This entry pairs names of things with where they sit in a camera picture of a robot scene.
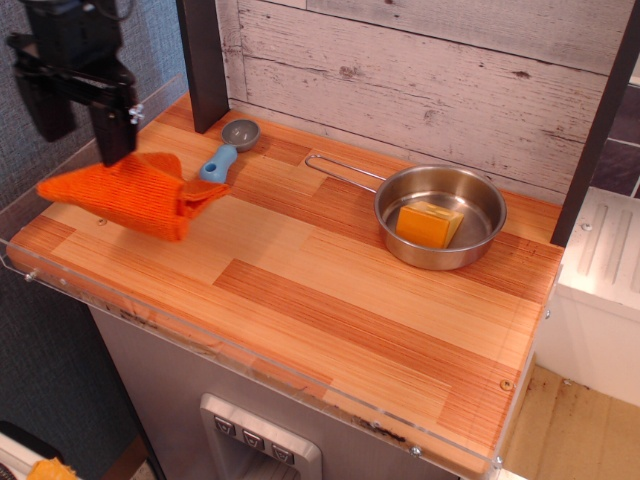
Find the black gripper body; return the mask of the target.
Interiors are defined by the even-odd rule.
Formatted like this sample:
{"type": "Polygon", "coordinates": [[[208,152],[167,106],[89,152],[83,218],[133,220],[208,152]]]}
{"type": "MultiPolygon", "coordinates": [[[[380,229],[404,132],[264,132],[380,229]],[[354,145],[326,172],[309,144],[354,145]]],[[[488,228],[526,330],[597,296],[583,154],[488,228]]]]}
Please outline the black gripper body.
{"type": "MultiPolygon", "coordinates": [[[[30,33],[12,33],[14,75],[58,75],[58,89],[70,101],[123,109],[139,104],[135,77],[118,58],[121,23],[135,3],[116,1],[24,1],[30,33]]],[[[140,121],[144,118],[140,105],[140,121]]]]}

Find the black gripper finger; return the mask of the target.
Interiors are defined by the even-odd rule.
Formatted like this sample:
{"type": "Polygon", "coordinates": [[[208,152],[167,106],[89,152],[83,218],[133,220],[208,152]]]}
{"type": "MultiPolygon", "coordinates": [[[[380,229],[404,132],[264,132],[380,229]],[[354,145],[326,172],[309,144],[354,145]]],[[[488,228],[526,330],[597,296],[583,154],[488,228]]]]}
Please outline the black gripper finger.
{"type": "Polygon", "coordinates": [[[58,75],[15,74],[16,84],[39,134],[55,142],[76,129],[71,101],[59,91],[58,75]]]}
{"type": "Polygon", "coordinates": [[[136,150],[139,104],[123,109],[92,104],[89,113],[101,161],[106,167],[115,165],[136,150]]]}

